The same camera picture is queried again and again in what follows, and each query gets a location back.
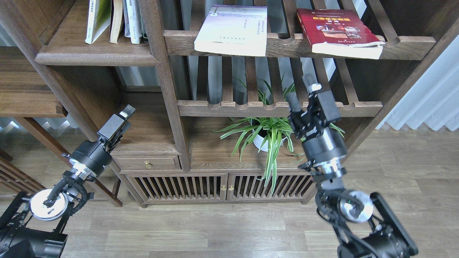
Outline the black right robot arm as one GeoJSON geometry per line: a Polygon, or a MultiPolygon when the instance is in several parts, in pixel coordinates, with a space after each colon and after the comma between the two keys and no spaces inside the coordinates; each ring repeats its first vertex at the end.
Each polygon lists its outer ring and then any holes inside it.
{"type": "Polygon", "coordinates": [[[346,145],[331,124],[341,118],[333,93],[315,83],[307,87],[308,107],[302,109],[296,93],[285,95],[289,121],[308,161],[300,169],[316,183],[317,214],[330,223],[339,241],[340,258],[409,258],[418,247],[382,195],[346,189],[341,159],[346,145]]]}

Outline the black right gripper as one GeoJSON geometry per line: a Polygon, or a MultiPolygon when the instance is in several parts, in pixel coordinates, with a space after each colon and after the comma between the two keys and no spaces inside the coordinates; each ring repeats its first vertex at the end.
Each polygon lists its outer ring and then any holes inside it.
{"type": "Polygon", "coordinates": [[[302,140],[307,162],[301,167],[342,167],[346,147],[339,132],[331,124],[341,119],[331,90],[326,90],[313,80],[312,75],[303,75],[309,102],[303,110],[296,93],[286,94],[290,106],[288,119],[295,137],[302,140]]]}

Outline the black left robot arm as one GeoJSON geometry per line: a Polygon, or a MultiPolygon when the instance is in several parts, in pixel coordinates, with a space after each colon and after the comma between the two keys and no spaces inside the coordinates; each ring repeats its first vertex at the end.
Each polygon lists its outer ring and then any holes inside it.
{"type": "Polygon", "coordinates": [[[111,151],[116,147],[131,125],[128,119],[136,109],[127,105],[114,114],[98,131],[96,142],[85,141],[72,154],[66,154],[72,165],[62,179],[52,188],[34,195],[22,191],[1,216],[2,258],[59,258],[67,234],[63,230],[68,219],[93,199],[94,194],[85,188],[86,182],[95,182],[112,162],[111,151]],[[29,214],[42,221],[59,220],[51,231],[27,227],[29,214]]]}

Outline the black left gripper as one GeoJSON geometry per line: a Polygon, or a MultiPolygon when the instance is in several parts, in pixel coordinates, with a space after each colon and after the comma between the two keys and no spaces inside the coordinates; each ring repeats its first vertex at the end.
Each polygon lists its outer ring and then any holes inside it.
{"type": "Polygon", "coordinates": [[[72,178],[97,178],[105,171],[113,158],[110,152],[121,141],[124,133],[131,126],[128,119],[136,109],[127,105],[120,113],[114,114],[97,132],[99,139],[96,142],[84,141],[72,154],[62,153],[69,159],[72,168],[64,173],[72,178]]]}

